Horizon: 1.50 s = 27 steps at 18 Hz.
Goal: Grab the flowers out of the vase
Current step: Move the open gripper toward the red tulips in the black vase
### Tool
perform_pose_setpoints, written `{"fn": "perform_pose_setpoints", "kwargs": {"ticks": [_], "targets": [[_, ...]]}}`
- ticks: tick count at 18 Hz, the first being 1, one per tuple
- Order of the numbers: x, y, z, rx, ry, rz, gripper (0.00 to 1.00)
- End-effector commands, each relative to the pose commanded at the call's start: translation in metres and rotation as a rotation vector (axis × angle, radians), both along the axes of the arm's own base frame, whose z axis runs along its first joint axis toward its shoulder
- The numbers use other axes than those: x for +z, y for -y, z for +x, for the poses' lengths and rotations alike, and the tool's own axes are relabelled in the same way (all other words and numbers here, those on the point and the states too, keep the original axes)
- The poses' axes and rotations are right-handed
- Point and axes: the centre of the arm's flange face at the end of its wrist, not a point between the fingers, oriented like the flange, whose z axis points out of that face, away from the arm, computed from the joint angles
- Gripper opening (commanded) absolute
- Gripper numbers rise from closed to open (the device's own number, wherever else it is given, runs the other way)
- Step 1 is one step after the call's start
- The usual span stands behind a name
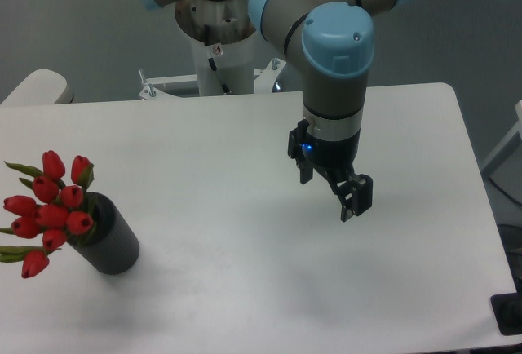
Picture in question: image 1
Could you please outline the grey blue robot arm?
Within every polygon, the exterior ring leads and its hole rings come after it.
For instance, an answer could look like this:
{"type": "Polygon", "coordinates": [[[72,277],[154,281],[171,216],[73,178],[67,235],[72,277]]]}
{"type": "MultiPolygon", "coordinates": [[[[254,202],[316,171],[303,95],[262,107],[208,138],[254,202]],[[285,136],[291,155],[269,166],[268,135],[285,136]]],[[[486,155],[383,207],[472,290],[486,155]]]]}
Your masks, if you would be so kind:
{"type": "Polygon", "coordinates": [[[342,206],[342,219],[372,205],[373,181],[353,169],[370,65],[373,16],[410,0],[142,0],[173,5],[192,46],[201,95],[254,91],[251,38],[261,36],[303,79],[303,117],[288,154],[302,183],[321,175],[342,206]]]}

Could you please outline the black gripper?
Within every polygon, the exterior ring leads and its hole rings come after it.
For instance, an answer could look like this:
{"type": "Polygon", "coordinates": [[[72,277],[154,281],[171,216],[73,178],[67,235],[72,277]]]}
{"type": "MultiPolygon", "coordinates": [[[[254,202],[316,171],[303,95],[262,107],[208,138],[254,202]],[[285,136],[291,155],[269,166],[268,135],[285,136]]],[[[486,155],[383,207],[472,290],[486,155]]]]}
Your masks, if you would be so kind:
{"type": "Polygon", "coordinates": [[[309,134],[305,129],[308,125],[308,120],[301,120],[289,133],[288,156],[296,161],[299,182],[309,182],[315,170],[338,197],[343,222],[362,215],[373,204],[374,184],[368,175],[353,174],[361,132],[348,139],[324,141],[309,134]]]}

